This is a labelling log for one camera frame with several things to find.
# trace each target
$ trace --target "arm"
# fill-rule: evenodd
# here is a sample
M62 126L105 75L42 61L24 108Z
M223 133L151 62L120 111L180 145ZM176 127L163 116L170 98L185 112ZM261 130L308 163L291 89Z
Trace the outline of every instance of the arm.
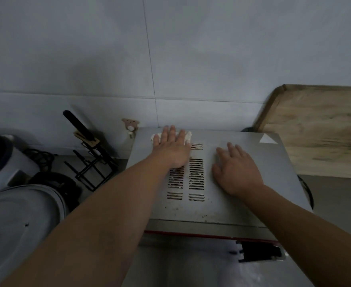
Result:
M269 228L316 286L351 286L351 235L291 203L263 184L252 158L239 145L217 148L213 175Z
M0 286L120 286L170 168L184 165L185 131L165 127L153 153L97 190Z

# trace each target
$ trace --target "red trim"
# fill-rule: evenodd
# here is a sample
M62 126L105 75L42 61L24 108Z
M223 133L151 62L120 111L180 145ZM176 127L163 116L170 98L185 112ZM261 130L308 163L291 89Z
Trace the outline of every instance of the red trim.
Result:
M237 241L248 241L248 242L278 243L278 241L272 241L272 240L257 240L257 239L248 239L248 238L234 238L234 237L228 237L228 236L213 236L213 235L188 234L188 233L172 233L172 232L168 232L168 231L149 231L149 230L146 230L145 233L170 235L170 236L192 236L192 237L198 237L198 238L237 240Z

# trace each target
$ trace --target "wooden cutting board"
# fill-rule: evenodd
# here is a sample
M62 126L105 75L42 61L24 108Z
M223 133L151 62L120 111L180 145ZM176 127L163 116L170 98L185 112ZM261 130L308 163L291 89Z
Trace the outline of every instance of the wooden cutting board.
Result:
M351 178L351 87L283 85L254 128L278 133L297 174Z

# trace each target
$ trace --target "black handle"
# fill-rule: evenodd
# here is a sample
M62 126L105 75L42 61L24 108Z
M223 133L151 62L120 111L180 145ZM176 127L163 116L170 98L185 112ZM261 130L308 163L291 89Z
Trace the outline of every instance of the black handle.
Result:
M65 110L62 112L65 118L72 123L73 126L89 141L95 141L93 134L77 119L75 115L69 110Z

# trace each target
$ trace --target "tiled wall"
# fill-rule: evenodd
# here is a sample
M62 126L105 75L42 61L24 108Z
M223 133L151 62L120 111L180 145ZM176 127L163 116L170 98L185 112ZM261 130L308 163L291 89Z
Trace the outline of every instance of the tiled wall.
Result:
M351 0L0 0L0 134L122 157L140 126L241 130L283 83L351 85Z

